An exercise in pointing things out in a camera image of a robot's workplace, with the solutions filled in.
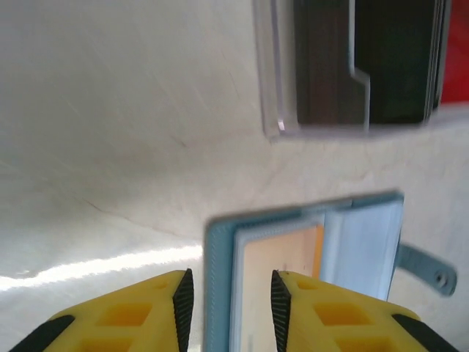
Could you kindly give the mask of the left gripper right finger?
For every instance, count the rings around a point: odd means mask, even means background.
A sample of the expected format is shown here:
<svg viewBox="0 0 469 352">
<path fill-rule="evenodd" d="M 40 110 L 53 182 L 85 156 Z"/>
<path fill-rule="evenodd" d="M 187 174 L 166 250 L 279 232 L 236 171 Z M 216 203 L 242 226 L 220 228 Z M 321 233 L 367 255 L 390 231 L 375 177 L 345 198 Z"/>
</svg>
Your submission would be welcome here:
<svg viewBox="0 0 469 352">
<path fill-rule="evenodd" d="M 292 271 L 273 271 L 277 351 L 453 351 L 402 306 Z"/>
</svg>

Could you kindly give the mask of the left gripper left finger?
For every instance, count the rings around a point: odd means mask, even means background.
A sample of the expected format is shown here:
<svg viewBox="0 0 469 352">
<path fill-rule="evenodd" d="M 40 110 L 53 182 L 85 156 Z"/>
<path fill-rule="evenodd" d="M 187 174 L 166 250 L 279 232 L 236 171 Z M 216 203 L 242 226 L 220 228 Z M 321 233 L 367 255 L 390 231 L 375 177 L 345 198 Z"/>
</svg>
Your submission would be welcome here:
<svg viewBox="0 0 469 352">
<path fill-rule="evenodd" d="M 187 351 L 193 272 L 170 271 L 56 313 L 14 351 Z"/>
</svg>

